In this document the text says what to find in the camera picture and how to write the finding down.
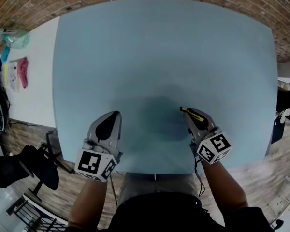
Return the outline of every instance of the black chair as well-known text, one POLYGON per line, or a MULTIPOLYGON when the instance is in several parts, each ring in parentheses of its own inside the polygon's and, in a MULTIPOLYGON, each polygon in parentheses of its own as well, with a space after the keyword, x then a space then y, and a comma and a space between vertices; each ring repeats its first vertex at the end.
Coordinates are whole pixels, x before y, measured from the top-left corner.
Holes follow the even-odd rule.
POLYGON ((39 148, 39 150, 43 151, 43 153, 58 167, 64 169, 69 174, 74 174, 75 173, 74 169, 69 170, 60 161, 57 160, 57 157, 60 156, 62 154, 62 152, 54 154, 53 149, 52 149, 52 145, 50 144, 50 140, 49 140, 49 136, 48 136, 49 134, 50 134, 50 132, 48 132, 45 135, 46 144, 45 143, 41 144, 41 147, 39 148))
POLYGON ((276 111, 281 112, 290 108, 290 91, 278 90, 276 111))
POLYGON ((284 134, 286 122, 280 123, 280 119, 280 116, 278 116, 274 121, 271 144, 279 141, 284 134))
POLYGON ((276 220, 276 227, 274 228, 274 230, 280 229, 283 225, 284 225, 284 221, 280 220, 280 219, 277 219, 276 220))
POLYGON ((35 174, 40 182, 34 191, 31 191, 37 199, 37 193, 44 183, 52 190, 59 185, 59 175, 56 165, 44 156, 44 151, 37 150, 33 146, 25 146, 22 152, 15 156, 0 157, 0 187, 6 188, 13 182, 35 174))

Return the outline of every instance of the electrical cable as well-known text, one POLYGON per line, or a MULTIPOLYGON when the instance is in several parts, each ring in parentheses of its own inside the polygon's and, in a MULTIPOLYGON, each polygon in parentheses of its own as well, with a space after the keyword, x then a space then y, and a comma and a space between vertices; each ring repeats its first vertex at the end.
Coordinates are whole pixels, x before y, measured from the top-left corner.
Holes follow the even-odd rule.
POLYGON ((4 146, 6 146, 6 147, 9 147, 9 148, 11 148, 11 149, 14 149, 13 147, 11 147, 11 146, 9 146, 9 145, 6 145, 6 144, 4 144, 4 143, 0 143, 1 145, 4 145, 4 146))
POLYGON ((122 176, 122 177, 124 177, 124 175, 123 174, 121 174, 120 172, 118 172, 118 171, 115 171, 117 174, 119 174, 120 176, 122 176))
POLYGON ((53 132, 55 132, 55 133, 58 134, 58 132, 55 131, 55 130, 49 130, 47 133, 45 133, 44 137, 39 141, 39 144, 36 146, 36 149, 39 149, 40 143, 41 143, 41 142, 43 141, 43 139, 46 137, 46 134, 48 134, 50 131, 53 131, 53 132))
POLYGON ((7 102, 8 102, 8 107, 7 107, 7 112, 8 112, 8 111, 10 110, 11 103, 10 103, 10 101, 9 101, 9 98, 8 98, 6 92, 5 92, 4 85, 3 85, 1 82, 0 82, 0 85, 1 85, 2 90, 4 91, 3 95, 4 95, 5 99, 6 99, 7 102))
POLYGON ((198 163, 200 161, 202 161, 202 159, 199 159, 198 161, 196 160, 195 156, 194 156, 194 159, 195 159, 195 164, 194 164, 194 171, 195 171, 195 174, 198 178, 198 180, 200 181, 200 185, 201 185, 201 188, 200 188, 200 192, 199 192, 199 197, 201 197, 201 195, 205 192, 205 186, 201 180, 201 177, 199 176, 198 174, 198 171, 197 171, 197 166, 198 166, 198 163))
POLYGON ((22 125, 25 125, 25 126, 42 126, 42 125, 26 124, 26 123, 22 123, 22 122, 6 123, 6 124, 7 124, 7 125, 22 124, 22 125))
POLYGON ((115 203, 116 203, 116 206, 117 206, 117 197, 116 197, 115 188, 114 188, 114 184, 113 184, 112 174, 110 175, 110 179, 111 179, 111 186, 112 186, 113 195, 114 195, 114 198, 115 198, 115 203))

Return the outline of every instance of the chair leg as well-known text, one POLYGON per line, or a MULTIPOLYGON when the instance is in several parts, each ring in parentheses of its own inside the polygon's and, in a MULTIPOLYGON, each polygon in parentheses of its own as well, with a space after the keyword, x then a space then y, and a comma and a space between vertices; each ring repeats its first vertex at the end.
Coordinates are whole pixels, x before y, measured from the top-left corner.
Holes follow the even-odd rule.
POLYGON ((47 143, 48 152, 51 155, 54 155, 54 152, 53 152, 53 149, 52 149, 52 145, 50 144, 50 140, 49 140, 49 137, 48 137, 48 133, 46 134, 46 143, 47 143))
POLYGON ((44 154, 54 163, 56 164, 58 167, 64 169, 65 171, 67 171, 69 174, 74 174, 75 171, 74 169, 69 170, 66 166, 64 166, 60 161, 58 161, 56 159, 56 157, 53 157, 54 155, 50 154, 47 151, 44 151, 44 154))
POLYGON ((62 155, 62 152, 54 154, 55 158, 57 158, 58 156, 61 156, 61 155, 62 155))
POLYGON ((32 191, 30 188, 28 188, 28 190, 40 201, 42 202, 42 200, 37 196, 38 192, 42 186, 43 182, 42 180, 39 181, 39 183, 37 184, 37 186, 35 187, 35 189, 32 191))

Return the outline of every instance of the wooden floor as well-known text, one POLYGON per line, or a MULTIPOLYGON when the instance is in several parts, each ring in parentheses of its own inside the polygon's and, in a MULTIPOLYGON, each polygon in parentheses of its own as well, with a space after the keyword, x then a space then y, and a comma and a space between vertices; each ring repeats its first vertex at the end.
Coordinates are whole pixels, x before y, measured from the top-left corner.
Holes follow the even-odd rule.
MULTIPOLYGON (((60 151, 56 129, 44 126, 26 126, 22 124, 11 125, 7 128, 7 131, 0 136, 2 149, 4 149, 6 153, 12 152, 18 154, 25 145, 33 145, 36 147, 45 133, 51 130, 51 144, 55 151, 60 151)), ((71 168, 73 167, 72 163, 67 162, 66 165, 71 168)), ((58 189, 52 191, 48 187, 42 186, 39 197, 43 201, 42 206, 63 218, 67 218, 70 208, 80 192, 85 179, 79 174, 68 174, 60 168, 58 168, 58 172, 60 177, 58 189)), ((271 145, 269 155, 265 157, 264 161, 240 168, 229 169, 229 172, 243 187, 249 205, 262 208, 269 222, 272 222, 279 215, 279 212, 275 212, 275 209, 269 204, 281 195, 284 186, 287 185, 284 177, 290 175, 290 124, 286 124, 283 138, 271 145)), ((117 195, 120 191, 123 174, 124 173, 112 174, 117 195)), ((222 216, 215 204, 206 178, 202 176, 202 179, 206 189, 201 197, 203 207, 209 210, 214 220, 223 224, 222 216)), ((14 186, 19 192, 24 191, 27 193, 27 188, 33 189, 37 183, 37 178, 28 177, 18 181, 14 186)), ((282 206, 279 207, 279 209, 283 209, 283 206, 286 204, 282 203, 279 205, 282 206)), ((108 227, 115 210, 115 199, 111 185, 109 184, 103 215, 99 224, 100 228, 108 227)))

